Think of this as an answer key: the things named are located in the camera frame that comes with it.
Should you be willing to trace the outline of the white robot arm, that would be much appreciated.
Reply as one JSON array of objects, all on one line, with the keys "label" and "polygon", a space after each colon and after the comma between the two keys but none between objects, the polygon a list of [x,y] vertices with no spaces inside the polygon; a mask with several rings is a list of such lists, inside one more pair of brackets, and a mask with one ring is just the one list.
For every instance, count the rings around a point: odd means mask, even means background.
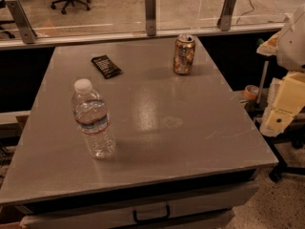
[{"label": "white robot arm", "polygon": [[274,78],[259,131],[265,136],[282,134],[305,107],[305,5],[287,20],[281,31],[262,43],[257,53],[275,56],[277,65],[288,72]]}]

